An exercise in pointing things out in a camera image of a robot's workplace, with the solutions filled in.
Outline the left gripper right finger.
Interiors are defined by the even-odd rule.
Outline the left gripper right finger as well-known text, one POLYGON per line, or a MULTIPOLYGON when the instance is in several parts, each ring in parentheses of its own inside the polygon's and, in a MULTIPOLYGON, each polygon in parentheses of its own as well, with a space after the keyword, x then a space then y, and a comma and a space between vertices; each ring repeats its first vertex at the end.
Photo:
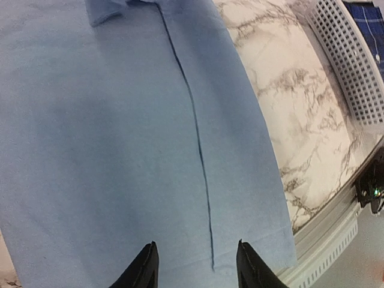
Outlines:
POLYGON ((238 242, 236 267, 239 288, 287 288, 248 242, 238 242))

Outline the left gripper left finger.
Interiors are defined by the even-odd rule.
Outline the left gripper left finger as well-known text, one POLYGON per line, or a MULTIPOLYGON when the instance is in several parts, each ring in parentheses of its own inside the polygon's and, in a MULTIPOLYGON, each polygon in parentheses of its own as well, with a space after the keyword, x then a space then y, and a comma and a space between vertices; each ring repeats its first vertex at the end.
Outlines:
POLYGON ((146 244, 112 288, 157 288, 159 255, 154 241, 146 244))

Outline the light blue long sleeve shirt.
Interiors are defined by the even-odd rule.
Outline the light blue long sleeve shirt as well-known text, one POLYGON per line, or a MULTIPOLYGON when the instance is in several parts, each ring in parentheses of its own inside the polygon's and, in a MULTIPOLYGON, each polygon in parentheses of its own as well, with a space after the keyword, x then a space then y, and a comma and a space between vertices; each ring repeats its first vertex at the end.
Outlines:
POLYGON ((23 287, 236 287, 296 262, 283 185, 212 1, 1 2, 1 232, 23 287))

